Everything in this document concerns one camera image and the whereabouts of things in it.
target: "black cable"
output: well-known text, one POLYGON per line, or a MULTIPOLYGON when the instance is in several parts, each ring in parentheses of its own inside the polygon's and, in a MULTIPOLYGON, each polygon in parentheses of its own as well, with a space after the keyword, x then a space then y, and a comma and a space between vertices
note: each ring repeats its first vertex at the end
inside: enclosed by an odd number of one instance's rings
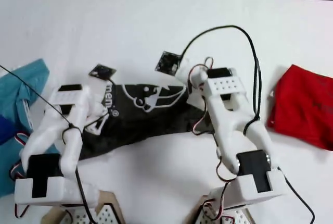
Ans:
POLYGON ((81 198, 82 198, 82 201, 83 201, 83 207, 84 207, 85 211, 87 212, 87 215, 88 215, 89 221, 90 221, 92 224, 97 224, 97 223, 94 221, 94 218, 93 218, 92 214, 90 213, 90 210, 89 210, 89 207, 88 207, 87 200, 85 199, 85 195, 84 195, 84 191, 83 191, 83 187, 82 187, 82 183, 81 183, 81 179, 80 179, 80 175, 79 175, 78 168, 76 168, 76 170, 75 170, 75 176, 76 176, 76 180, 78 181, 78 186, 79 186, 79 190, 80 190, 81 198))
MULTIPOLYGON (((9 74, 11 74, 11 75, 13 75, 14 77, 16 77, 17 79, 19 79, 24 85, 26 85, 28 88, 30 88, 40 99, 42 99, 44 102, 46 102, 50 107, 52 107, 56 112, 58 112, 59 113, 59 115, 61 115, 62 116, 62 118, 66 121, 66 122, 68 122, 68 128, 66 128, 63 132, 62 132, 62 141, 63 141, 63 143, 65 144, 65 141, 64 141, 64 139, 63 139, 63 134, 66 132, 66 131, 68 131, 68 130, 70 130, 70 129, 73 129, 73 128, 75 128, 75 129, 78 129, 79 130, 79 132, 80 132, 80 134, 81 134, 81 136, 82 136, 82 133, 81 133, 81 130, 78 128, 78 127, 76 127, 76 126, 74 126, 74 124, 72 124, 59 110, 57 110, 51 103, 49 103, 46 99, 44 99, 41 95, 39 95, 38 94, 38 92, 35 90, 35 89, 33 89, 29 84, 27 84, 23 79, 21 79, 18 75, 16 75, 16 74, 14 74, 13 72, 11 72, 11 71, 9 71, 8 69, 6 69, 4 66, 2 66, 2 65, 0 65, 0 67, 1 68, 3 68, 4 70, 6 70, 9 74)), ((78 169, 76 168, 76 171, 75 171, 75 175, 76 175, 76 179, 77 179, 77 181, 78 181, 78 186, 79 186, 79 190, 80 190, 80 193, 81 193, 81 198, 82 198, 82 201, 83 201, 83 206, 84 206, 84 209, 86 210, 86 212, 87 212, 87 215, 88 215, 88 217, 89 217, 89 220, 90 220, 90 222, 92 223, 92 224, 97 224, 95 221, 94 221, 94 219, 93 219, 93 217, 91 216, 91 213, 90 213, 90 211, 89 211, 89 208, 88 208, 88 204, 87 204, 87 201, 86 201, 86 199, 85 199, 85 195, 84 195, 84 191, 83 191, 83 188, 82 188, 82 184, 81 184, 81 180, 80 180, 80 177, 79 177, 79 173, 78 173, 78 169)))
POLYGON ((103 118, 104 118, 104 116, 106 116, 106 115, 108 115, 108 114, 109 114, 109 112, 107 112, 106 114, 102 115, 102 116, 101 116, 101 117, 99 117, 98 119, 96 119, 96 120, 92 121, 91 123, 87 124, 86 126, 84 126, 84 128, 83 128, 83 129, 85 129, 85 128, 89 127, 90 125, 92 125, 92 124, 94 124, 94 123, 96 123, 96 122, 98 122, 99 120, 103 119, 103 118))
POLYGON ((67 209, 65 209, 65 212, 69 215, 69 217, 71 218, 71 224, 73 223, 73 216, 71 214, 71 212, 69 212, 67 209))
POLYGON ((259 66, 259 61, 257 58, 257 54, 255 52, 255 48, 253 45, 253 41, 250 37, 250 35, 241 27, 236 26, 236 25, 224 25, 224 26, 217 26, 211 29, 207 29, 203 32, 201 32, 200 34, 196 35, 189 43, 188 45, 185 47, 183 53, 181 54, 181 60, 184 58, 186 51, 188 50, 188 48, 191 46, 191 44, 199 37, 201 37, 202 35, 214 31, 214 30, 219 30, 219 29, 226 29, 226 28, 234 28, 237 29, 239 31, 241 31, 248 39, 250 46, 251 46, 251 50, 252 50, 252 54, 253 54, 253 58, 254 58, 254 79, 253 79, 253 95, 252 95, 252 100, 253 100, 253 111, 255 113, 254 118, 249 121, 243 130, 243 134, 246 134, 247 129, 249 128, 249 126, 260 119, 260 104, 261 104, 261 90, 262 90, 262 80, 261 80, 261 70, 260 70, 260 66, 259 66), (258 88, 258 108, 257 108, 257 77, 259 78, 259 88, 258 88))
POLYGON ((304 204, 304 206, 310 211, 311 215, 312 215, 312 219, 310 221, 310 224, 314 223, 314 220, 316 218, 313 210, 311 209, 311 207, 305 202, 305 200, 303 200, 303 198, 297 193, 297 191, 293 188, 293 186, 291 185, 291 183, 288 181, 287 177, 285 176, 285 174, 283 173, 283 171, 281 170, 280 167, 277 168, 278 170, 280 170, 283 174, 283 176, 286 179, 286 183, 287 185, 290 187, 290 189, 292 190, 292 192, 297 196, 297 198, 304 204))
MULTIPOLYGON (((82 132, 81 130, 72 125, 72 126, 69 126, 68 128, 66 128, 63 132, 62 132, 62 141, 63 143, 65 144, 65 141, 63 139, 63 135, 66 131, 70 130, 70 129, 78 129, 79 132, 80 132, 80 135, 82 137, 82 132)), ((79 172, 78 172, 78 168, 76 167, 76 170, 75 170, 75 176, 76 176, 76 180, 78 182, 78 187, 79 187, 79 191, 80 191, 80 194, 81 194, 81 198, 82 198, 82 202, 83 202, 83 207, 85 209, 85 211, 87 212, 87 215, 88 215, 88 218, 89 218, 89 222, 92 223, 92 224, 97 224, 95 221, 94 221, 94 218, 92 216, 92 214, 90 213, 90 210, 89 210, 89 207, 88 207, 88 203, 87 203, 87 200, 85 198, 85 195, 84 195, 84 191, 83 191, 83 187, 82 187, 82 182, 81 182, 81 179, 80 179, 80 176, 79 176, 79 172)))
POLYGON ((63 135, 64 135, 64 133, 65 133, 66 131, 68 131, 68 130, 70 130, 70 129, 78 129, 79 132, 80 132, 80 134, 81 134, 81 136, 82 136, 82 133, 81 133, 81 130, 79 129, 79 127, 74 126, 72 123, 68 124, 68 128, 64 129, 63 132, 62 132, 62 134, 61 134, 62 142, 63 142, 65 145, 66 145, 66 143, 65 143, 65 140, 64 140, 64 138, 63 138, 63 135))
POLYGON ((52 107, 56 112, 59 113, 59 115, 62 116, 63 119, 65 119, 66 122, 68 122, 68 124, 71 124, 69 120, 67 120, 67 118, 59 111, 57 110, 51 103, 49 103, 46 99, 44 99, 41 95, 38 94, 38 92, 32 88, 29 84, 27 84, 24 80, 22 80, 18 75, 14 74, 13 72, 9 71, 8 69, 6 69, 4 66, 0 65, 1 68, 3 68, 4 70, 6 70, 8 73, 10 73, 11 75, 13 75, 14 77, 16 77, 17 79, 19 79, 25 86, 27 86, 29 89, 31 89, 40 99, 42 99, 44 102, 46 102, 50 107, 52 107))

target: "wire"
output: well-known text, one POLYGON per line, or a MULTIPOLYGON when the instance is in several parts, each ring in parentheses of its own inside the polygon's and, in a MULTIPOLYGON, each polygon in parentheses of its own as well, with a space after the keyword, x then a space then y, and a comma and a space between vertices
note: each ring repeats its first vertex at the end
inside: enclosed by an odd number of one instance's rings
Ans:
POLYGON ((204 64, 208 67, 208 65, 206 64, 208 60, 212 60, 211 64, 210 64, 210 69, 213 68, 213 64, 214 64, 214 58, 209 56, 209 57, 206 57, 206 59, 204 60, 204 64))
POLYGON ((25 141, 19 138, 17 135, 14 136, 14 139, 20 143, 22 146, 25 146, 25 141))
POLYGON ((88 207, 88 203, 87 203, 87 200, 86 200, 85 195, 84 195, 84 191, 83 191, 83 187, 82 187, 82 183, 81 183, 81 179, 80 179, 78 168, 76 168, 76 170, 75 170, 75 176, 76 176, 76 180, 78 181, 78 186, 79 186, 79 190, 80 190, 80 193, 81 193, 81 198, 82 198, 82 201, 83 201, 83 207, 84 207, 85 211, 87 212, 89 221, 92 224, 97 224, 94 221, 94 218, 93 218, 92 214, 90 213, 90 210, 89 210, 89 207, 88 207))
POLYGON ((71 124, 69 120, 67 120, 67 118, 59 111, 57 110, 51 103, 49 103, 44 97, 42 97, 41 95, 38 94, 38 92, 31 87, 29 84, 27 84, 23 79, 21 79, 18 75, 14 74, 13 72, 9 71, 8 69, 6 69, 4 66, 0 65, 0 68, 3 68, 4 70, 6 70, 8 73, 10 73, 11 75, 13 75, 14 77, 16 77, 17 79, 19 79, 25 86, 27 86, 30 90, 32 90, 40 99, 42 99, 44 102, 46 102, 46 104, 48 104, 50 107, 52 107, 56 112, 59 113, 59 115, 62 116, 63 119, 65 119, 66 122, 68 122, 68 124, 71 124))
POLYGON ((287 185, 290 187, 290 189, 292 190, 292 192, 297 196, 297 198, 304 204, 304 206, 309 210, 309 212, 311 213, 312 215, 312 219, 310 221, 310 224, 313 224, 314 223, 314 220, 316 218, 313 210, 311 209, 311 207, 305 202, 305 200, 303 200, 303 198, 297 193, 297 191, 293 188, 293 186, 291 185, 291 183, 289 182, 289 180, 287 179, 287 177, 285 176, 285 174, 283 173, 283 171, 281 170, 280 167, 277 167, 278 170, 280 170, 283 174, 283 176, 285 177, 286 179, 286 183, 287 185))
POLYGON ((70 129, 78 129, 79 132, 80 132, 80 134, 81 134, 81 136, 82 136, 82 133, 81 133, 81 130, 79 129, 79 127, 74 126, 72 123, 68 124, 68 128, 64 129, 63 132, 62 132, 62 134, 61 134, 62 142, 63 142, 65 145, 66 145, 66 142, 65 142, 65 139, 64 139, 64 136, 63 136, 63 135, 65 134, 66 131, 68 131, 68 130, 70 130, 70 129))
POLYGON ((194 134, 194 135, 201 135, 202 133, 197 133, 196 132, 196 127, 197 127, 197 125, 199 124, 199 123, 201 123, 201 121, 202 120, 204 120, 204 118, 205 118, 205 116, 206 116, 206 114, 207 114, 207 104, 206 104, 206 100, 204 99, 203 100, 203 102, 204 102, 204 109, 203 109, 203 115, 201 116, 201 118, 193 125, 193 127, 192 127, 192 133, 194 134))
POLYGON ((226 28, 234 28, 234 29, 237 29, 239 31, 241 31, 248 39, 249 43, 250 43, 250 46, 251 46, 251 50, 252 50, 252 54, 253 54, 253 58, 254 58, 254 79, 253 79, 253 111, 255 113, 255 116, 254 118, 249 121, 245 127, 244 127, 244 130, 243 130, 243 134, 246 135, 246 132, 249 128, 249 126, 254 123, 255 121, 259 120, 260 119, 260 104, 261 104, 261 91, 262 91, 262 80, 261 80, 261 70, 260 70, 260 66, 259 66, 259 61, 258 61, 258 58, 257 58, 257 54, 255 52, 255 48, 254 48, 254 45, 253 45, 253 41, 250 37, 250 35, 244 30, 242 29, 241 27, 239 26, 235 26, 235 25, 224 25, 224 26, 218 26, 218 27, 214 27, 214 28, 211 28, 211 29, 207 29, 203 32, 201 32, 200 34, 196 35, 188 44, 187 46, 185 47, 185 49, 183 50, 183 53, 181 54, 181 59, 184 58, 188 48, 192 45, 192 43, 199 37, 201 37, 202 35, 208 33, 208 32, 211 32, 211 31, 214 31, 214 30, 219 30, 219 29, 226 29, 226 28), (258 77, 258 80, 259 80, 259 88, 258 88, 258 108, 257 108, 257 100, 256 100, 256 97, 257 97, 257 77, 258 77))
MULTIPOLYGON (((66 128, 66 129, 63 130, 63 132, 62 132, 62 141, 63 141, 64 144, 66 144, 66 143, 65 143, 65 140, 63 139, 63 137, 64 137, 64 133, 65 133, 66 131, 70 130, 70 129, 78 129, 79 132, 80 132, 80 135, 81 135, 81 137, 82 137, 82 132, 81 132, 81 130, 80 130, 78 127, 76 127, 76 126, 74 126, 74 125, 69 126, 68 128, 66 128)), ((80 175, 79 175, 79 171, 78 171, 78 168, 77 168, 77 167, 76 167, 76 170, 75 170, 75 176, 76 176, 76 180, 77 180, 77 182, 78 182, 78 187, 79 187, 79 191, 80 191, 80 194, 81 194, 81 198, 82 198, 82 202, 83 202, 83 207, 84 207, 85 211, 87 212, 87 215, 88 215, 89 221, 90 221, 90 223, 92 223, 92 224, 97 224, 97 223, 94 221, 94 218, 93 218, 92 214, 90 213, 90 210, 89 210, 89 207, 88 207, 88 203, 87 203, 87 200, 86 200, 85 195, 84 195, 84 190, 83 190, 83 187, 82 187, 82 182, 81 182, 80 175)))
POLYGON ((24 178, 24 176, 20 172, 16 172, 13 176, 14 170, 17 169, 21 165, 21 160, 18 160, 14 165, 9 170, 9 177, 11 178, 12 181, 15 181, 17 177, 24 178))
POLYGON ((14 215, 17 219, 21 219, 25 213, 27 212, 28 208, 30 207, 30 205, 26 206, 24 208, 24 210, 22 211, 22 213, 20 215, 18 215, 18 205, 15 203, 15 206, 14 206, 14 215))
POLYGON ((84 126, 84 128, 83 128, 83 129, 85 129, 85 128, 89 127, 90 125, 92 125, 92 124, 94 124, 94 123, 96 123, 96 122, 98 122, 99 120, 103 119, 103 118, 104 118, 106 115, 108 115, 108 114, 109 114, 109 112, 107 112, 106 114, 102 115, 102 116, 101 116, 101 117, 99 117, 97 120, 95 120, 95 121, 92 121, 91 123, 87 124, 86 126, 84 126))
POLYGON ((69 212, 67 209, 65 209, 65 212, 69 215, 69 218, 71 218, 71 224, 73 223, 73 216, 71 212, 69 212))
POLYGON ((233 178, 233 179, 224 179, 223 177, 221 177, 220 176, 220 174, 219 174, 219 167, 220 167, 220 165, 222 164, 222 157, 220 157, 220 162, 219 162, 219 164, 217 165, 217 167, 216 167, 216 175, 217 175, 217 177, 221 180, 221 181, 223 181, 223 182, 232 182, 233 180, 235 180, 236 178, 237 178, 237 176, 235 177, 235 178, 233 178))
POLYGON ((227 186, 229 185, 230 182, 227 182, 226 184, 224 184, 224 187, 223 187, 223 190, 222 190, 222 193, 221 193, 221 197, 220 197, 220 207, 219 207, 219 211, 217 213, 217 215, 214 217, 214 218, 211 218, 210 216, 207 215, 207 212, 204 211, 204 207, 205 206, 208 206, 210 207, 211 206, 211 203, 215 201, 215 199, 209 199, 209 200, 206 200, 203 202, 202 204, 202 211, 203 211, 203 214, 208 218, 210 219, 211 221, 216 221, 216 220, 219 220, 222 215, 223 215, 223 209, 224 209, 224 193, 225 193, 225 190, 227 188, 227 186))

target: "wooden base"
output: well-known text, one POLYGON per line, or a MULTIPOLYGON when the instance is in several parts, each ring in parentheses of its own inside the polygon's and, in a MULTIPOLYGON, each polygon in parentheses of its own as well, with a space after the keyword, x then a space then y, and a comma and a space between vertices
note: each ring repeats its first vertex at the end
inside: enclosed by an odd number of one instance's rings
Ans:
MULTIPOLYGON (((95 208, 96 213, 97 214, 99 213, 99 211, 102 209, 105 203, 111 203, 113 204, 114 209, 119 217, 120 223, 125 224, 125 220, 121 213, 121 208, 119 206, 115 194, 108 191, 99 191, 99 192, 100 195, 98 200, 98 206, 95 208)), ((53 207, 46 215, 43 216, 41 224, 59 224, 65 215, 66 212, 63 211, 62 208, 53 207)))

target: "white perforated board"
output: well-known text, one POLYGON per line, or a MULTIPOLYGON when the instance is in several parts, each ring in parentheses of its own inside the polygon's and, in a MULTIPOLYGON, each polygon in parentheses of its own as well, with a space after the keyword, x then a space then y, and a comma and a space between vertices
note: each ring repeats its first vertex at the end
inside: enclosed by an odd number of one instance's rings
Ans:
POLYGON ((228 211, 225 216, 230 216, 235 219, 233 222, 232 218, 229 217, 222 217, 221 222, 217 221, 212 221, 209 218, 207 218, 203 212, 201 211, 195 224, 216 224, 216 223, 221 223, 221 224, 254 224, 252 221, 250 221, 245 213, 242 210, 237 210, 237 211, 228 211))
MULTIPOLYGON (((73 221, 69 214, 66 214, 60 224, 89 224, 89 218, 83 209, 70 211, 73 221)), ((104 205, 101 211, 98 213, 95 221, 98 224, 120 224, 113 212, 113 209, 109 205, 104 205)))

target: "white plastic bracket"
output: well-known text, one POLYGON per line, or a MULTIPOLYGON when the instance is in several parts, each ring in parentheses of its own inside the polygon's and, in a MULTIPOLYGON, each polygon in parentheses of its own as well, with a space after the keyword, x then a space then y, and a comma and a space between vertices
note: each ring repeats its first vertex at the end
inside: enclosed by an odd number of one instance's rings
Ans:
POLYGON ((208 90, 207 92, 210 95, 225 95, 232 93, 244 93, 245 89, 240 81, 239 77, 219 77, 219 78, 209 78, 207 79, 207 85, 204 89, 208 90))

